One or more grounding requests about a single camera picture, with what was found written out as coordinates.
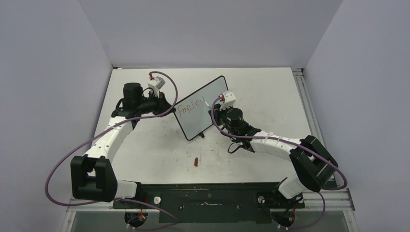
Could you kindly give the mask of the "small black-framed whiteboard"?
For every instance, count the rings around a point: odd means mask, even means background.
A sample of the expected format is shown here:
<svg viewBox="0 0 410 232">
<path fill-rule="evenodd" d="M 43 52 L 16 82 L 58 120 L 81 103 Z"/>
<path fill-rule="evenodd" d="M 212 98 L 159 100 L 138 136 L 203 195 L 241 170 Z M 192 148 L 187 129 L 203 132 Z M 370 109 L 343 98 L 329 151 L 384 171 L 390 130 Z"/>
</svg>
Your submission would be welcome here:
<svg viewBox="0 0 410 232">
<path fill-rule="evenodd" d="M 226 79 L 221 75 L 176 103 L 174 115 L 188 141 L 203 136 L 203 132 L 212 126 L 204 101 L 211 106 L 227 90 Z"/>
</svg>

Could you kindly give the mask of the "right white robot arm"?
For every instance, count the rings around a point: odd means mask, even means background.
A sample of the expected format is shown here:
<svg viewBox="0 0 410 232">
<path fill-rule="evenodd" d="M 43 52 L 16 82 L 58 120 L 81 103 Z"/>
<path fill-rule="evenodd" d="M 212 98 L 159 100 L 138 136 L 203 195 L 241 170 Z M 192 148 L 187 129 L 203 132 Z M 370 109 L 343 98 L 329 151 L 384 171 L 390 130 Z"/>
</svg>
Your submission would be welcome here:
<svg viewBox="0 0 410 232">
<path fill-rule="evenodd" d="M 208 108 L 214 126 L 238 148 L 292 163 L 295 174 L 284 178 L 273 194 L 275 204 L 280 207 L 286 207 L 293 197 L 304 191 L 320 192 L 338 168 L 322 143 L 312 135 L 303 139 L 279 137 L 251 126 L 238 108 L 222 109 L 220 104 Z"/>
</svg>

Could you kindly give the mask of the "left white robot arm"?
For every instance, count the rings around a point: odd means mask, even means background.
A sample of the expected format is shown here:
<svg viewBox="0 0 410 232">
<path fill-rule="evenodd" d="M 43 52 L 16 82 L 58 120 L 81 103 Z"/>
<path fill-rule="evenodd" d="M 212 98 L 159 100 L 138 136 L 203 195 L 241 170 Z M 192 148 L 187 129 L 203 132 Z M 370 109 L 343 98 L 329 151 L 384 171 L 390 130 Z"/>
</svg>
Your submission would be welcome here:
<svg viewBox="0 0 410 232">
<path fill-rule="evenodd" d="M 111 163 L 142 115 L 152 113 L 154 116 L 165 116 L 173 112 L 161 87 L 161 84 L 149 84 L 149 95 L 146 97 L 139 83 L 124 85 L 123 98 L 111 113 L 104 135 L 84 155 L 74 156 L 71 160 L 74 198 L 98 202 L 125 198 L 132 208 L 144 203 L 144 194 L 137 190 L 138 183 L 117 179 Z"/>
</svg>

